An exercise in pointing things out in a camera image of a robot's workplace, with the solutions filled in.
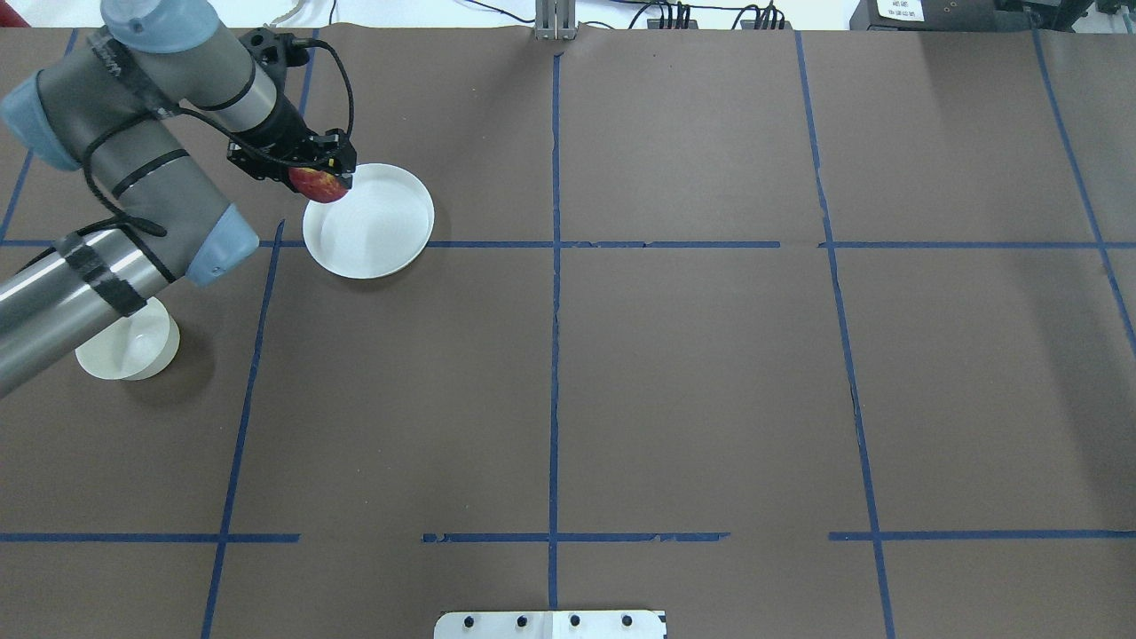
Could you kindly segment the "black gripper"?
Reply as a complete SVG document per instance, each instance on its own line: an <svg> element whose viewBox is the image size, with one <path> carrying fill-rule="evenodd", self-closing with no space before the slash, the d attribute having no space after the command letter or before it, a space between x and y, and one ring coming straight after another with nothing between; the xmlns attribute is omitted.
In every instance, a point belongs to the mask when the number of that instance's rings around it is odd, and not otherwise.
<svg viewBox="0 0 1136 639"><path fill-rule="evenodd" d="M231 134L226 159L248 177L293 186L289 167L327 171L350 191L358 161L346 130L318 134L304 124L296 106L273 106L260 124Z"/></svg>

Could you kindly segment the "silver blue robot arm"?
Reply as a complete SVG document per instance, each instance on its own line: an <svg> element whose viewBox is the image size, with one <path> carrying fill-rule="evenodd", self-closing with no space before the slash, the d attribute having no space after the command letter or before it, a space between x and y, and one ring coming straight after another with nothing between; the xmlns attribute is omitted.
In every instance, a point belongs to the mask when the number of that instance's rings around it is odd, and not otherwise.
<svg viewBox="0 0 1136 639"><path fill-rule="evenodd" d="M106 218L56 239L3 284L3 395L52 367L162 288L208 287L260 238L167 121L222 134L226 157L312 201L348 193L352 126L318 133L285 92L317 38L236 36L207 1L103 1L103 25L5 96L3 121L30 153L81 171Z"/></svg>

